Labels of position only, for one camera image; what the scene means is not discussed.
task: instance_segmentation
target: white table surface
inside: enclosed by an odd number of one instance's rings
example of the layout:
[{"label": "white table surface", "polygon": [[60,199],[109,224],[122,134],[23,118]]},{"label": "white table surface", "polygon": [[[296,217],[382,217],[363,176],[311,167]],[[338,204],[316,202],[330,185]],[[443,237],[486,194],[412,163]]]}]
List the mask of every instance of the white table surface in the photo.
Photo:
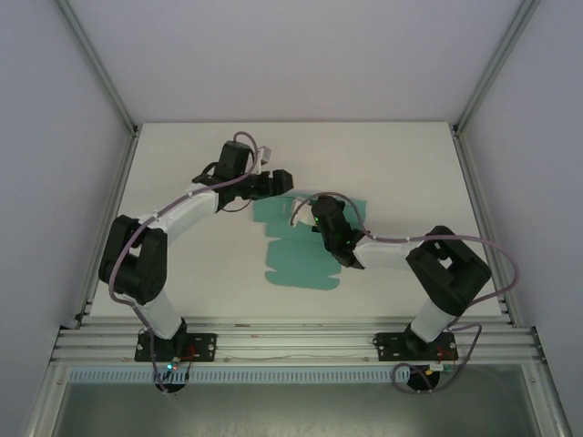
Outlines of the white table surface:
[{"label": "white table surface", "polygon": [[[367,228],[378,235],[422,235],[438,224],[478,235],[446,123],[146,124],[119,213],[138,217],[167,205],[238,130],[271,148],[267,169],[290,171],[298,191],[334,190],[366,200]],[[169,248],[166,290],[181,316],[370,320],[414,316],[426,299],[409,269],[343,268],[335,290],[272,285],[264,278],[272,239],[251,217],[251,207],[221,212]],[[470,246],[485,258],[479,245]],[[481,294],[493,289],[490,281]],[[489,300],[467,315],[499,316],[500,308]],[[101,282],[91,316],[134,317],[109,299]]]}]

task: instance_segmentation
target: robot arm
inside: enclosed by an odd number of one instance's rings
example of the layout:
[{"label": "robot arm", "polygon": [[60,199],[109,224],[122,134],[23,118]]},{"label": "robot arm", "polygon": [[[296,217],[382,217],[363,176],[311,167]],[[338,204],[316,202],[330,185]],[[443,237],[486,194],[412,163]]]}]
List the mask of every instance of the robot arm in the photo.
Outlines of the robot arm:
[{"label": "robot arm", "polygon": [[[257,200],[278,196],[293,188],[292,175],[285,170],[273,173],[261,171],[261,165],[269,161],[271,152],[266,147],[258,150],[258,165],[253,173],[236,184],[212,188],[194,194],[199,188],[240,177],[245,173],[252,156],[245,144],[228,141],[222,148],[218,162],[211,163],[202,174],[192,180],[186,192],[189,198],[168,210],[148,225],[132,246],[133,250],[123,259],[115,278],[115,292],[124,295],[153,330],[157,344],[170,347],[174,356],[184,355],[186,322],[171,306],[164,290],[167,278],[168,246],[200,220],[221,211],[235,198]],[[152,217],[119,216],[111,226],[101,264],[99,278],[109,283],[112,270],[122,249],[141,224]]]},{"label": "robot arm", "polygon": [[[405,347],[420,357],[435,351],[434,341],[467,309],[490,280],[490,268],[461,240],[432,240],[421,244],[391,244],[368,238],[353,229],[343,214],[344,202],[320,196],[299,220],[314,226],[324,247],[344,267],[369,269],[391,266],[403,258],[429,299],[404,332]],[[454,235],[437,226],[427,235]]]}]

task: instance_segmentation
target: black mounting bracket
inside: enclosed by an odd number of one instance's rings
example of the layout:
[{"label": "black mounting bracket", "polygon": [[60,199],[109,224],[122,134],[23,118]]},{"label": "black mounting bracket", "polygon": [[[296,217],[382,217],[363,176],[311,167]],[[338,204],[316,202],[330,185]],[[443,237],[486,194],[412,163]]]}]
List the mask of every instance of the black mounting bracket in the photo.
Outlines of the black mounting bracket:
[{"label": "black mounting bracket", "polygon": [[[186,333],[180,347],[184,354],[180,358],[185,362],[189,362],[190,360],[190,346],[194,349],[193,362],[214,362],[215,352],[217,350],[217,334]],[[174,339],[163,340],[156,338],[154,341],[154,348],[156,362],[170,362],[176,356],[177,348]],[[136,362],[151,361],[149,334],[147,332],[141,332],[138,334],[138,345],[136,346],[134,360]]]},{"label": "black mounting bracket", "polygon": [[442,332],[431,343],[420,350],[412,350],[407,344],[404,332],[379,332],[374,336],[373,345],[379,361],[454,361],[457,355],[454,334]]}]

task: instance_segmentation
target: white wall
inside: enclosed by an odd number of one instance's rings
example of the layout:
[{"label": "white wall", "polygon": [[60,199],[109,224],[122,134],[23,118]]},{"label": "white wall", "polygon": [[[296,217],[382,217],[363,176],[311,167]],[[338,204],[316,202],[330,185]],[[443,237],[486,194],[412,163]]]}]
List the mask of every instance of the white wall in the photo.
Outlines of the white wall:
[{"label": "white wall", "polygon": [[543,2],[467,132],[494,222],[583,435],[583,3]]},{"label": "white wall", "polygon": [[0,433],[20,435],[73,316],[127,137],[53,2],[0,3]]},{"label": "white wall", "polygon": [[71,0],[137,122],[455,122],[520,0]]}]

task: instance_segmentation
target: glass panel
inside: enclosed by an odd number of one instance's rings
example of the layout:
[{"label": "glass panel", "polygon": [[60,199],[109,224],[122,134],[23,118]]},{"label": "glass panel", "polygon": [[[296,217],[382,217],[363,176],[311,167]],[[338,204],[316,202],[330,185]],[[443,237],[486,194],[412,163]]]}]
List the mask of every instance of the glass panel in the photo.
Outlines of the glass panel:
[{"label": "glass panel", "polygon": [[389,384],[68,384],[57,437],[537,436],[519,366],[469,366],[449,390]]}]

